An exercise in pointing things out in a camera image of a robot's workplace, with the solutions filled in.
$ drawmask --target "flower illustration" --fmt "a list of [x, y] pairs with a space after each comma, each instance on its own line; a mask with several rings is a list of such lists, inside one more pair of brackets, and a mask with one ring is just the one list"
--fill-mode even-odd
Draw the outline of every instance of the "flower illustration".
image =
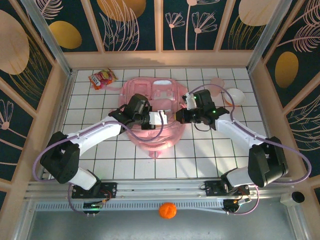
[[0, 99], [0, 127], [2, 130], [7, 130], [10, 125], [12, 113], [14, 112], [14, 104], [10, 101], [5, 102]]
[[215, 4], [220, 2], [220, 0], [186, 0], [189, 6], [195, 5], [205, 5], [205, 4]]
[[192, 24], [195, 32], [195, 44], [194, 50], [197, 50], [197, 38], [198, 34], [208, 33], [217, 30], [217, 24], [214, 24], [216, 21], [215, 13], [202, 13], [199, 18], [199, 12], [192, 14]]
[[175, 12], [175, 13], [172, 13], [172, 15], [170, 12], [168, 12], [165, 14], [165, 19], [166, 19], [166, 22], [168, 23], [169, 28], [170, 28], [173, 50], [176, 50], [172, 29], [182, 27], [186, 24], [186, 22], [183, 21], [183, 17], [181, 15], [181, 12], [179, 12], [179, 13]]

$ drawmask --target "snack bag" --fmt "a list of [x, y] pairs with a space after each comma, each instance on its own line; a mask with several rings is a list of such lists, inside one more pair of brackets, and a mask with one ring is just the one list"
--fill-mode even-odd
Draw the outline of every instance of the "snack bag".
[[113, 83], [115, 80], [118, 80], [114, 72], [109, 68], [103, 69], [100, 72], [89, 76], [89, 79], [95, 90], [104, 89], [107, 85]]

